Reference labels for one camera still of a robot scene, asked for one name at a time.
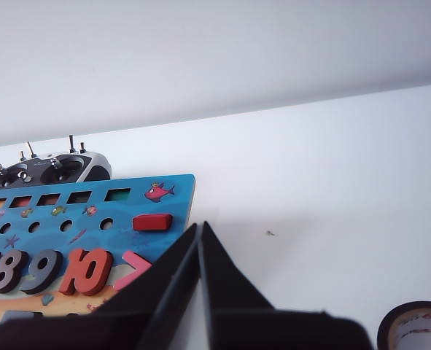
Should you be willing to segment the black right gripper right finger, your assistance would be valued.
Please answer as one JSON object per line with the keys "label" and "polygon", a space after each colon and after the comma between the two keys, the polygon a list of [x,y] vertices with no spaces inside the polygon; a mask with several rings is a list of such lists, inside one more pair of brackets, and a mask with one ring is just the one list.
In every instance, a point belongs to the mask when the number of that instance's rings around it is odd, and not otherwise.
{"label": "black right gripper right finger", "polygon": [[235,266],[208,222],[199,266],[211,349],[371,349],[356,321],[275,308]]}

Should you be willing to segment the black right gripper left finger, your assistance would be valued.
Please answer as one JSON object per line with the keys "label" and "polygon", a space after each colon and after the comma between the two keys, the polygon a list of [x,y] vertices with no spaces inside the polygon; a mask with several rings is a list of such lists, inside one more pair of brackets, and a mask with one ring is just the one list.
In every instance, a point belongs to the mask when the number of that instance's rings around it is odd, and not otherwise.
{"label": "black right gripper left finger", "polygon": [[198,279],[197,226],[191,225],[140,277],[88,315],[34,316],[0,324],[0,349],[167,349]]}

